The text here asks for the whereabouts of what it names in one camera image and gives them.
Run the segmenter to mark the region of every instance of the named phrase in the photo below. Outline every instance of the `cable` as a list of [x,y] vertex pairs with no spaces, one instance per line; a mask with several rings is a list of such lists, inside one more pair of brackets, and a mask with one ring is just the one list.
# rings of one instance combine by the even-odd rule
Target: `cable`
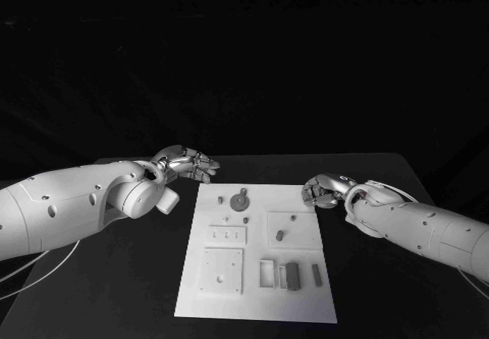
[[473,284],[473,282],[469,280],[469,278],[466,277],[466,275],[463,274],[463,271],[460,269],[457,269],[461,276],[466,278],[466,281],[471,284],[471,286],[476,288],[476,290],[480,292],[480,294],[489,299],[489,296],[480,291],[480,288]]
[[44,251],[16,272],[11,272],[6,277],[3,277],[0,279],[0,283],[14,276],[21,270],[24,270],[47,253],[49,251]]
[[34,286],[34,284],[37,284],[39,281],[42,281],[42,279],[44,279],[49,274],[52,274],[52,272],[55,272],[55,270],[59,268],[59,266],[65,263],[65,261],[68,260],[69,256],[72,255],[72,253],[75,252],[76,246],[79,244],[79,240],[76,241],[76,245],[73,247],[73,249],[70,250],[69,254],[66,255],[66,258],[63,259],[63,261],[59,263],[59,265],[53,268],[53,270],[39,279],[36,280],[31,284],[29,284],[27,286],[24,286],[24,288],[21,288],[19,291],[10,293],[8,295],[6,295],[4,297],[0,298],[0,300],[3,300],[4,298],[8,298],[10,296],[16,295],[17,293],[20,293],[23,290],[26,290],[29,287]]
[[[383,185],[385,187],[388,187],[389,189],[395,190],[395,192],[404,194],[404,196],[407,198],[409,198],[415,203],[418,202],[405,192],[402,192],[399,189],[396,189],[395,187],[382,184],[381,182],[376,182],[378,184]],[[479,291],[479,293],[486,297],[486,299],[489,299],[489,296],[482,292],[480,288],[473,284],[473,282],[470,281],[470,279],[466,277],[466,274],[463,273],[463,271],[457,268],[457,271],[460,272],[461,276],[466,278],[466,281],[471,284],[471,286],[476,288],[476,290]],[[489,284],[477,278],[477,280],[489,287]]]

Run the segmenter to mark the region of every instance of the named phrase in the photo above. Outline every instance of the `white robotic arm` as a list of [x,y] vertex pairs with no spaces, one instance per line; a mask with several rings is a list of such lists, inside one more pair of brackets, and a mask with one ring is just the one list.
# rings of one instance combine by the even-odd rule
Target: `white robotic arm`
[[177,176],[209,183],[219,163],[180,145],[151,161],[118,161],[31,176],[0,190],[0,260],[66,246],[151,208],[169,214]]
[[303,187],[306,205],[333,208],[362,232],[489,281],[489,225],[402,197],[381,183],[319,174]]

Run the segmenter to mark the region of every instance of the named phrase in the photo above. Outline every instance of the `robotic hand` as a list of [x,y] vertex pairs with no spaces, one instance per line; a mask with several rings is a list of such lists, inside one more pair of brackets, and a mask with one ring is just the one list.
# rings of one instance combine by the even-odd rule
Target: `robotic hand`
[[156,206],[169,214],[177,177],[210,183],[219,163],[180,145],[150,161],[118,161],[34,175],[0,190],[0,260],[63,247]]
[[346,221],[370,237],[385,238],[420,256],[489,281],[489,225],[441,208],[404,202],[394,187],[357,184],[336,174],[319,174],[303,186],[307,206],[333,208],[345,201]]

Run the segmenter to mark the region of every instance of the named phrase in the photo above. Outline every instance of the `gray component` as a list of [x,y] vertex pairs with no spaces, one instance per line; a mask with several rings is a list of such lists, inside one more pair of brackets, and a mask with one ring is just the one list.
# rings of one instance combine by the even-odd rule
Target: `gray component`
[[282,241],[282,230],[277,232],[277,241]]
[[245,195],[242,194],[235,194],[231,198],[231,208],[236,211],[236,212],[242,212],[248,206],[249,206],[249,199]]
[[317,264],[313,265],[313,274],[314,274],[316,286],[320,287],[323,285],[323,282],[320,281]]
[[298,291],[300,290],[300,277],[298,277],[298,264],[297,263],[285,264],[285,274],[287,274],[287,290]]

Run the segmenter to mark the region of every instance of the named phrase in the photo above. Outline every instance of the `table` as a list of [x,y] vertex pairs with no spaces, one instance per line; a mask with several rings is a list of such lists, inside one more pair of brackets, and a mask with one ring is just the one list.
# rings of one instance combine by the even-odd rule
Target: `table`
[[[357,182],[383,182],[431,203],[395,153],[213,158],[219,184],[304,184],[316,174],[333,172]],[[57,271],[20,294],[1,339],[473,338],[489,333],[489,302],[456,270],[363,234],[345,221],[343,207],[316,209],[337,324],[173,317],[199,183],[179,178],[169,187],[180,195],[170,215],[154,208],[81,241]],[[56,266],[72,246],[40,259],[27,283]]]

